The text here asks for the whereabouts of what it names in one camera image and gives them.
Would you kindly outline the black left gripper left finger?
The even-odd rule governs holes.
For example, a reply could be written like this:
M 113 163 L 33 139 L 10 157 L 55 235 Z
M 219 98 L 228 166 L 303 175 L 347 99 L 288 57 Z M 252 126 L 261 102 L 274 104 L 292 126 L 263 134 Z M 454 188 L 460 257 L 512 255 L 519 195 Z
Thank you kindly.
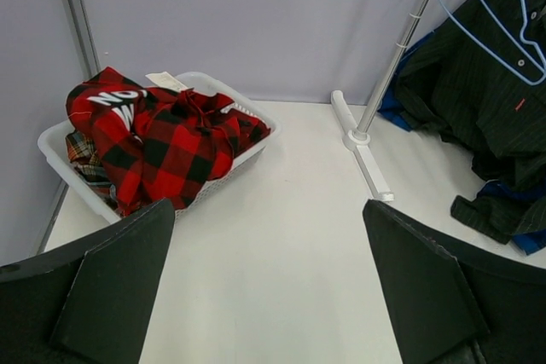
M 3 363 L 137 363 L 174 229 L 168 199 L 1 268 Z

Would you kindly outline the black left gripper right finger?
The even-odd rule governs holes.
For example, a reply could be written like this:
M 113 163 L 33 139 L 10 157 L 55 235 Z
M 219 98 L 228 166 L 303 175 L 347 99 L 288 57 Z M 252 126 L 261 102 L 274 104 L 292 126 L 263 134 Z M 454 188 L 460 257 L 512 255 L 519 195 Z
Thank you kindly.
M 404 363 L 543 363 L 545 271 L 371 199 L 363 208 Z

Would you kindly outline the light blue wire hanger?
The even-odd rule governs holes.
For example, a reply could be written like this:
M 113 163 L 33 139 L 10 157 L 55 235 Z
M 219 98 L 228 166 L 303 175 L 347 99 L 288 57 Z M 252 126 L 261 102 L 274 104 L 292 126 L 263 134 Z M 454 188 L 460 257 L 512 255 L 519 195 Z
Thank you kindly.
M 467 0 L 459 9 L 449 9 L 445 0 L 438 1 L 449 23 L 507 73 L 525 85 L 545 83 L 543 40 L 526 33 L 531 21 L 521 8 L 523 0 L 515 0 L 515 11 L 520 16 L 514 21 L 503 16 L 489 0 Z

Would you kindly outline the brown multicolour plaid shirt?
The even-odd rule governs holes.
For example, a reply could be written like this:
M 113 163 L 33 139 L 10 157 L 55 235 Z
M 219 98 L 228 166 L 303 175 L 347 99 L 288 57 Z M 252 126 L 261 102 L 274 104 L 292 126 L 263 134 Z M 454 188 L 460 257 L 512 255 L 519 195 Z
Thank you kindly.
M 67 157 L 74 170 L 103 202 L 116 211 L 118 204 L 115 197 L 115 186 L 107 177 L 95 143 L 77 130 L 66 135 L 65 143 Z

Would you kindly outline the red black checked shirt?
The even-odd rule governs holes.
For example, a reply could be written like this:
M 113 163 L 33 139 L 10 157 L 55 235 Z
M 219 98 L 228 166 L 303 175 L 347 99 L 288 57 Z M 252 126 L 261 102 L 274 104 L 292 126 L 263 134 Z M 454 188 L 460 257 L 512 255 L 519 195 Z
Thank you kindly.
M 143 88 L 111 67 L 77 85 L 66 110 L 73 131 L 95 143 L 123 217 L 160 199 L 187 208 L 270 134 L 225 94 Z

